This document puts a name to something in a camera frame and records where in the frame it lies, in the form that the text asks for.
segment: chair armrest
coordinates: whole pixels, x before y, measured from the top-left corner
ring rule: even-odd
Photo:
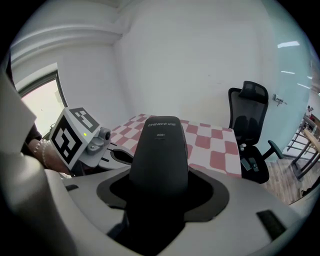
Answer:
[[[266,160],[268,157],[270,157],[273,153],[276,153],[279,159],[283,159],[284,155],[282,154],[281,150],[278,148],[278,146],[272,141],[268,140],[268,143],[270,144],[271,148],[264,153],[263,160]]]

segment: black office chair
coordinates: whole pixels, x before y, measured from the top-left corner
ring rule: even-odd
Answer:
[[[265,159],[276,153],[282,159],[284,155],[277,145],[268,140],[271,148],[261,155],[254,146],[258,143],[268,109],[269,95],[262,85],[251,81],[244,81],[243,88],[230,88],[230,125],[234,130],[239,147],[242,178],[257,183],[269,180],[269,171]]]

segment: office chair headrest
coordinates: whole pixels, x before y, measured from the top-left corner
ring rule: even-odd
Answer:
[[[267,104],[269,100],[268,91],[262,85],[244,81],[241,92],[239,93],[240,98],[245,98],[262,104]]]

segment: pink and white checkered tablecloth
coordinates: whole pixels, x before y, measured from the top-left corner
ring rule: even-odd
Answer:
[[[111,141],[135,153],[146,120],[155,115],[140,114],[111,132]],[[188,148],[188,164],[241,177],[241,163],[232,129],[180,120]]]

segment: chair seat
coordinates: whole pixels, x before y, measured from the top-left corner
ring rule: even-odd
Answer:
[[[241,175],[243,179],[251,180],[259,184],[265,183],[269,180],[269,171],[265,160],[260,151],[255,146],[246,146],[244,151],[240,151],[240,157],[244,157],[248,163],[249,158],[254,158],[259,171],[254,171],[253,168],[246,170],[241,164]]]

